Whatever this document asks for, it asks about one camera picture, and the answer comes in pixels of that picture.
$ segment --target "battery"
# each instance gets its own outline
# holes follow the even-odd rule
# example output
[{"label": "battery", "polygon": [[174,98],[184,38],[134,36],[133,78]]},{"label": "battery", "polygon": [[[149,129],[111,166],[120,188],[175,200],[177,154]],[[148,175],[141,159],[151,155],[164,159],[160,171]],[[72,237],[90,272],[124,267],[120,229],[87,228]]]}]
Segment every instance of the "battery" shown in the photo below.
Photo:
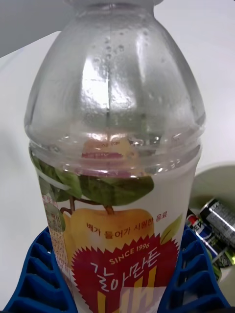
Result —
[{"label": "battery", "polygon": [[213,198],[203,206],[200,216],[217,238],[235,248],[235,212]]},{"label": "battery", "polygon": [[235,264],[235,251],[215,236],[212,230],[191,210],[187,213],[187,224],[207,248],[213,265],[225,268]]}]

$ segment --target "bottle neck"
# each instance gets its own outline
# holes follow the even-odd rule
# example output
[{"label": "bottle neck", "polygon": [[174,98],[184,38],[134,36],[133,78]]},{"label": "bottle neck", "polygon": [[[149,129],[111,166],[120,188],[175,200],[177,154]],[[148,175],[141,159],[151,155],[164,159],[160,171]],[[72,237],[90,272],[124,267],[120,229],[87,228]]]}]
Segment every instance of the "bottle neck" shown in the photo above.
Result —
[{"label": "bottle neck", "polygon": [[132,4],[138,5],[146,9],[153,15],[154,6],[161,3],[163,0],[65,0],[72,5],[76,11],[82,10],[84,7],[93,4],[106,4],[112,6],[113,4]]}]

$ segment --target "blue plastic holder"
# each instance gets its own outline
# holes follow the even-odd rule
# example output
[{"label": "blue plastic holder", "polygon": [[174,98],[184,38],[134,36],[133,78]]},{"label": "blue plastic holder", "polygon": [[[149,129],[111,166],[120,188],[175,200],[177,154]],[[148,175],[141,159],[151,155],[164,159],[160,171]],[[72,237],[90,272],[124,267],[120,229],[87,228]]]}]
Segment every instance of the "blue plastic holder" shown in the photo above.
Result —
[{"label": "blue plastic holder", "polygon": [[[205,247],[185,227],[177,267],[158,313],[199,313],[229,307]],[[11,313],[77,313],[57,266],[48,228],[31,245],[16,290],[4,310]]]}]

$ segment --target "plastic bottle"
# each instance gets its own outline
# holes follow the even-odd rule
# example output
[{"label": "plastic bottle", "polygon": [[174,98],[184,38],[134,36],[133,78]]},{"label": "plastic bottle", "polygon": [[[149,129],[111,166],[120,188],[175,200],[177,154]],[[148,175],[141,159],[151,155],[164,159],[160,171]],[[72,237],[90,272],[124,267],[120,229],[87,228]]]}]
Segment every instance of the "plastic bottle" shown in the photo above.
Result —
[{"label": "plastic bottle", "polygon": [[154,312],[177,262],[202,98],[151,1],[74,4],[24,121],[56,260],[79,312]]}]

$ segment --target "yellow apple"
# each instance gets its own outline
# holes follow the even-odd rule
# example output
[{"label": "yellow apple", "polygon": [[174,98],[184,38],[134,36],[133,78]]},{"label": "yellow apple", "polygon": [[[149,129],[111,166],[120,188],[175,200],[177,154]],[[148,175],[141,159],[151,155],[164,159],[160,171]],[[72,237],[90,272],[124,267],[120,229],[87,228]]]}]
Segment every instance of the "yellow apple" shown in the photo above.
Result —
[{"label": "yellow apple", "polygon": [[65,230],[63,232],[63,236],[64,236],[64,242],[65,242],[65,248],[67,252],[69,267],[71,268],[72,257],[76,249],[73,237],[71,235],[71,227],[70,227],[71,216],[67,212],[64,212],[63,217],[65,220]]},{"label": "yellow apple", "polygon": [[113,252],[154,234],[152,216],[142,209],[113,211],[77,209],[70,218],[71,235],[77,249],[93,247]]}]

